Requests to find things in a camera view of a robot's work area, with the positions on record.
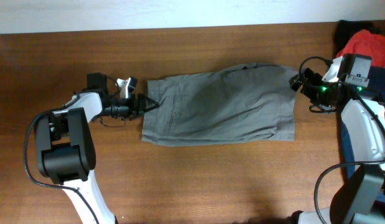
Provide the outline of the grey shorts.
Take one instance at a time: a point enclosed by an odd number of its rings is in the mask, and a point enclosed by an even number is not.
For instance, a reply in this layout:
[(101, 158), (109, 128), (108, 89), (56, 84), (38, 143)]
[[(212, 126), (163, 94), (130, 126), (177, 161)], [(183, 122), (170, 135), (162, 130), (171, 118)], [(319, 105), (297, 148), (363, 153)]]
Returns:
[(240, 64), (218, 72), (148, 81), (159, 107), (144, 115), (142, 141), (205, 146), (295, 139), (296, 93), (283, 65)]

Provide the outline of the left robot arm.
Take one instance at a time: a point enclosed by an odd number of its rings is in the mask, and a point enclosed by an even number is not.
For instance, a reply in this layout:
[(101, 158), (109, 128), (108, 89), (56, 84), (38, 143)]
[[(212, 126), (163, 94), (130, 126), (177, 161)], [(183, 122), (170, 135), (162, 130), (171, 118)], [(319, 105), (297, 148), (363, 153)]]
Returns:
[(145, 95), (113, 99), (102, 92), (75, 94), (59, 109), (40, 115), (35, 123), (40, 174), (69, 197), (83, 223), (117, 223), (95, 178), (96, 153), (89, 122), (109, 116), (135, 119), (159, 107)]

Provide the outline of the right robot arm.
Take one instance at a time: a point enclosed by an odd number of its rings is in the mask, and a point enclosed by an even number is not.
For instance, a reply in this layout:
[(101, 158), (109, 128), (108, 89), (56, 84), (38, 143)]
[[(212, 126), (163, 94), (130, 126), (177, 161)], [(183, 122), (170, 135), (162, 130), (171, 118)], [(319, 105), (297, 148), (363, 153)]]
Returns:
[(333, 165), (318, 178), (320, 182), (334, 169), (355, 166), (353, 175), (334, 195), (328, 208), (314, 212), (297, 211), (297, 223), (385, 223), (385, 68), (373, 67), (366, 73), (343, 72), (335, 81), (306, 68), (289, 81), (315, 104), (341, 106), (341, 119), (351, 143), (353, 161)]

